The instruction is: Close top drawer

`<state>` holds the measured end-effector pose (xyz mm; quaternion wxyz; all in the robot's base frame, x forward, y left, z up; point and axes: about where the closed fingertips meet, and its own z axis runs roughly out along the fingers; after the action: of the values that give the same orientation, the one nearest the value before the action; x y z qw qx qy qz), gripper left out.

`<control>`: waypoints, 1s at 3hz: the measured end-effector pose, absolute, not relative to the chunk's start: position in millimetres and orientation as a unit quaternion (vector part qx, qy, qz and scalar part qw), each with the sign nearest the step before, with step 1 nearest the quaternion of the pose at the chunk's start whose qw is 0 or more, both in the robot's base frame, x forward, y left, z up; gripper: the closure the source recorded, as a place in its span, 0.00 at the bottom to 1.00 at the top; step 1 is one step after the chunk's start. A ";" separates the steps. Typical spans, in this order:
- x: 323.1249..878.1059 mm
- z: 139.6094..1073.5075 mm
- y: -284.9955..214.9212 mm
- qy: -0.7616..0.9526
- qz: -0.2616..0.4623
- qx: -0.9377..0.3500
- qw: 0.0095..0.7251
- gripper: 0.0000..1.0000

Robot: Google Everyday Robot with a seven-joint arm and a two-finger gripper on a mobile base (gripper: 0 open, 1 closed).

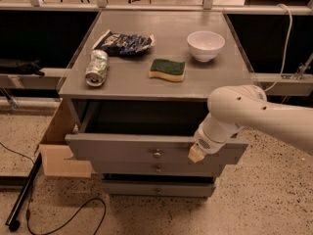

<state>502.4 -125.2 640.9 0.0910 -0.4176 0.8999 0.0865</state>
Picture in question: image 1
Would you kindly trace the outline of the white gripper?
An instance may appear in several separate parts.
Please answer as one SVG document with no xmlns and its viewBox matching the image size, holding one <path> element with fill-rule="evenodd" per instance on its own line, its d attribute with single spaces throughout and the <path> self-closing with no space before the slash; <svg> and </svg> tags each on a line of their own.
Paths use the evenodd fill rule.
<svg viewBox="0 0 313 235">
<path fill-rule="evenodd" d="M 189 150 L 188 158 L 197 163 L 206 155 L 217 153 L 232 136 L 219 124 L 201 124 L 194 134 L 194 145 Z"/>
</svg>

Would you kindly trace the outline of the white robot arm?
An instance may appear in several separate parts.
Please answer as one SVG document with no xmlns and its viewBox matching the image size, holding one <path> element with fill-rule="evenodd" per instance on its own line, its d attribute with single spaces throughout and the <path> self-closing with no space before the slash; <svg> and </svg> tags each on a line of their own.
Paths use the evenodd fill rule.
<svg viewBox="0 0 313 235">
<path fill-rule="evenodd" d="M 208 115 L 194 134 L 188 158 L 216 154 L 245 126 L 313 155 L 313 109 L 270 103 L 255 85 L 224 86 L 207 99 Z"/>
</svg>

